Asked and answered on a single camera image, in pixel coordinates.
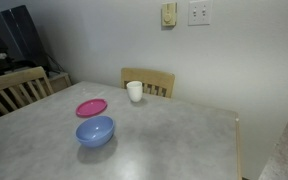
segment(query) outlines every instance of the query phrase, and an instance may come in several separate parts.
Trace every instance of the wooden chair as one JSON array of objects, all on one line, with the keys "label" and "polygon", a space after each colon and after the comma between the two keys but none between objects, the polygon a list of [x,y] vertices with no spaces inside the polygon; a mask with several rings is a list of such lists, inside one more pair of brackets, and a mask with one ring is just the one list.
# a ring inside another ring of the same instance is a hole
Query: wooden chair
[{"label": "wooden chair", "polygon": [[126,89],[126,84],[130,81],[141,81],[144,93],[167,98],[172,96],[174,79],[174,74],[161,71],[138,68],[121,70],[121,88]]},{"label": "wooden chair", "polygon": [[[46,84],[46,94],[41,83]],[[42,67],[31,68],[0,76],[0,111],[3,114],[17,110],[53,94],[53,89]]]}]

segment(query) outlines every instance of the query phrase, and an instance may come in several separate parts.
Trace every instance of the wall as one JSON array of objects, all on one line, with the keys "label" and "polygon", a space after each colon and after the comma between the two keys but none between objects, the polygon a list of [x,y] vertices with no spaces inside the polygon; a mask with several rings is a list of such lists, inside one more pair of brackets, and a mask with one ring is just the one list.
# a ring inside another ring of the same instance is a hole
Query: wall
[{"label": "wall", "polygon": [[288,120],[288,1],[214,0],[210,26],[160,26],[162,0],[26,4],[48,51],[72,79],[119,86],[125,66],[176,75],[173,97],[239,112],[243,171],[257,179]]}]

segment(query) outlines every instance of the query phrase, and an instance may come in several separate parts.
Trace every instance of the gray table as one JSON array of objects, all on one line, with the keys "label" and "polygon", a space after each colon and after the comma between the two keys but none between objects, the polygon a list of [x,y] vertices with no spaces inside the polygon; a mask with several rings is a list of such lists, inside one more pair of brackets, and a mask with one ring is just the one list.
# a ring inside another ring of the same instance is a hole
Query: gray table
[{"label": "gray table", "polygon": [[[76,107],[105,98],[116,122],[104,147],[75,139]],[[81,82],[0,117],[0,179],[238,179],[236,113]]]}]

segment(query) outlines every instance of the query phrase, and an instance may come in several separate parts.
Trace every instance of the chair backrest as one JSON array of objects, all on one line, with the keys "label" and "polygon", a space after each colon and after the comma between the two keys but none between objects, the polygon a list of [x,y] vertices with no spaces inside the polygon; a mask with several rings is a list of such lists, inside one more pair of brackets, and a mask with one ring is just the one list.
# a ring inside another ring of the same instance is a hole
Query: chair backrest
[{"label": "chair backrest", "polygon": [[174,74],[161,71],[139,68],[121,70],[121,88],[126,89],[126,84],[130,81],[141,81],[144,93],[167,98],[172,96],[174,80]]},{"label": "chair backrest", "polygon": [[2,75],[0,76],[0,111],[7,114],[10,110],[17,110],[53,93],[42,67]]}]

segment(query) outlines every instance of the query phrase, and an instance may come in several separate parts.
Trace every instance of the light switch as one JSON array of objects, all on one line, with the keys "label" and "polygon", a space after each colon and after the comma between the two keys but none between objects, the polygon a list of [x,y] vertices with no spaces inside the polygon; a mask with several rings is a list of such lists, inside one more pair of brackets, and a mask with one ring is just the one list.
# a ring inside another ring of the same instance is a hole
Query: light switch
[{"label": "light switch", "polygon": [[175,26],[177,15],[177,3],[162,5],[162,26]]},{"label": "light switch", "polygon": [[188,25],[208,25],[211,23],[212,0],[190,1]]}]

